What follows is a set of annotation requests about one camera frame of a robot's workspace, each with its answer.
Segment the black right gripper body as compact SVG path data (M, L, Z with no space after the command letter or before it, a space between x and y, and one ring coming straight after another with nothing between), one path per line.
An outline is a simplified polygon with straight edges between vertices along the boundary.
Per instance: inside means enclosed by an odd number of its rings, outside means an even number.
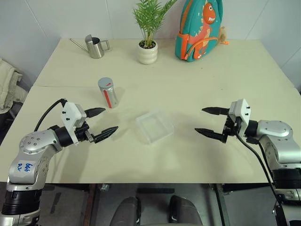
M226 143L228 136L236 136L242 129L242 119L237 117L234 121L227 116L226 122L222 131L222 142Z

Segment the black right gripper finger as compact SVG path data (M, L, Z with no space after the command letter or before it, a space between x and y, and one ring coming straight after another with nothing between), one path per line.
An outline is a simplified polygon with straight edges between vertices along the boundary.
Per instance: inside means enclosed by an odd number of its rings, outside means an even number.
M223 134L220 133L216 133L213 130L210 129L205 129L205 128L195 128L195 131L198 132L199 134L211 138L211 139L215 139L215 140L219 140L219 141L223 141Z
M203 108L202 111L214 114L214 115L228 115L229 114L229 108L221 108L221 107L206 107Z

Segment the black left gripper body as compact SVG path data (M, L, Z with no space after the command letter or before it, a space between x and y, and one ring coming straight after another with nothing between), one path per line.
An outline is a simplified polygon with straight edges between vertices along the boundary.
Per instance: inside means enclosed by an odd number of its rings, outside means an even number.
M79 142L89 141L90 143L95 141L95 137L88 130L90 129L86 121L83 122L81 127L75 129L75 135Z

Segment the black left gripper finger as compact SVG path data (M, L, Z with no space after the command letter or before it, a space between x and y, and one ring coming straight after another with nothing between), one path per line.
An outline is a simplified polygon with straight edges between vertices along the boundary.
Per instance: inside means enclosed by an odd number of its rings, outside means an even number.
M109 138L118 128L119 128L118 126L110 127L110 128L103 130L98 135L92 135L93 142L96 144L96 143L99 143L99 142Z
M101 114L105 110L106 110L105 108L101 108L101 107L90 108L90 109L85 110L85 114L86 114L87 118L93 118L93 117Z

